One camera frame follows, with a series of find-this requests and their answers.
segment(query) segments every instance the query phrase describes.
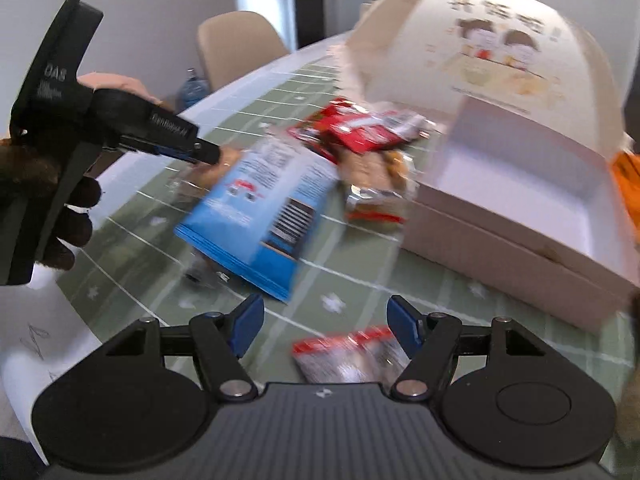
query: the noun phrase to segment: barcode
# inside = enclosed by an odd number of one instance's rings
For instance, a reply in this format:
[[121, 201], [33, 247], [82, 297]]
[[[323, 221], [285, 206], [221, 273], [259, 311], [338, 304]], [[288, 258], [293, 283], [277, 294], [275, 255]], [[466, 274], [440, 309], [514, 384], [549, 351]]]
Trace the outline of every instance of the barcode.
[[266, 244], [297, 259], [314, 213], [312, 207], [290, 198], [271, 227]]

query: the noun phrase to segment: plastic wrapper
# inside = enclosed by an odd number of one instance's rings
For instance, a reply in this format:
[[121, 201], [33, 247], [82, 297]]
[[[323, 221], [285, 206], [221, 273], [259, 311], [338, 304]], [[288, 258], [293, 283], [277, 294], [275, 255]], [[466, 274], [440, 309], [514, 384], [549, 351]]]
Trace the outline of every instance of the plastic wrapper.
[[220, 264], [194, 249], [191, 253], [191, 261], [184, 270], [184, 275], [193, 283], [198, 283], [207, 288], [220, 288], [230, 280], [237, 280]]
[[380, 382], [386, 390], [409, 364], [387, 326], [298, 341], [292, 355], [310, 383]]
[[217, 164], [201, 162], [179, 171], [168, 184], [174, 194], [174, 202], [194, 202], [203, 198], [241, 156], [242, 150], [229, 145], [220, 146]]
[[339, 159], [347, 219], [404, 222], [416, 187], [410, 156], [400, 150], [359, 155], [342, 148]]
[[324, 134], [324, 131], [316, 126], [319, 121], [334, 116], [345, 116], [351, 114], [361, 114], [366, 112], [364, 108], [355, 103], [338, 97], [330, 101], [327, 106], [311, 114], [306, 119], [294, 124], [286, 129], [286, 132], [296, 139], [300, 140], [307, 148], [316, 152], [318, 155], [324, 156], [334, 164], [337, 164], [338, 158], [333, 146], [333, 139]]
[[388, 150], [420, 137], [426, 119], [411, 110], [390, 110], [379, 114], [329, 116], [318, 121], [316, 129], [332, 136], [354, 153]]
[[285, 301], [336, 180], [335, 165], [293, 137], [263, 137], [175, 233], [232, 274]]

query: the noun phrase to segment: black glove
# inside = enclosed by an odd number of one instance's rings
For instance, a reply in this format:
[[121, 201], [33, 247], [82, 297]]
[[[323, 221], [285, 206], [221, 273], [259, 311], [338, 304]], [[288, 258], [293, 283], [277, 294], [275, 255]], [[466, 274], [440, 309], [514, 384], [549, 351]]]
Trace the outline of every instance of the black glove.
[[[17, 194], [34, 198], [48, 196], [55, 192], [59, 176], [60, 165], [53, 156], [43, 156], [28, 146], [13, 146], [11, 139], [0, 140], [0, 200]], [[97, 180], [84, 176], [69, 197], [68, 204], [93, 207], [100, 200], [101, 193]], [[56, 221], [40, 263], [54, 269], [71, 269], [76, 258], [60, 240], [83, 247], [89, 242], [92, 231], [87, 213], [65, 207]]]

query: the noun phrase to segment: red snack packet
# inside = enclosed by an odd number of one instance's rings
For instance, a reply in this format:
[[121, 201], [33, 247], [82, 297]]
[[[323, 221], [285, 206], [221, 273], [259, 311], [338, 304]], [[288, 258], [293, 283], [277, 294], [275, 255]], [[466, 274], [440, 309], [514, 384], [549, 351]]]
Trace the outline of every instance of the red snack packet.
[[386, 150], [420, 135], [424, 117], [411, 110], [381, 114], [350, 114], [329, 116], [318, 121], [315, 128], [335, 137], [354, 153]]
[[316, 124], [318, 121], [327, 117], [357, 114], [362, 113], [363, 111], [364, 108], [359, 107], [344, 97], [338, 97], [330, 101], [329, 104], [321, 110], [318, 110], [306, 119], [287, 128], [287, 133], [290, 136], [301, 140], [304, 145], [313, 152], [316, 152], [318, 155], [322, 155], [327, 160], [337, 164], [338, 159], [334, 151], [331, 149], [330, 140], [327, 136], [323, 135], [322, 130], [316, 128]]
[[293, 358], [310, 383], [376, 381], [370, 359], [349, 334], [298, 341], [293, 344]]
[[409, 364], [388, 326], [304, 339], [292, 353], [310, 383], [381, 382], [388, 389]]

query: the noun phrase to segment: blue snack bag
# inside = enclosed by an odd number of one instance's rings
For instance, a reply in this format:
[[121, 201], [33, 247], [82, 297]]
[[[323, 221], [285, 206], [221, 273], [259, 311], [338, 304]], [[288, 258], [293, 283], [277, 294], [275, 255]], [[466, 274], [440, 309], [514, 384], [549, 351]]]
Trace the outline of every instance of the blue snack bag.
[[278, 300], [337, 181], [335, 165], [286, 135], [264, 137], [175, 228], [183, 240]]

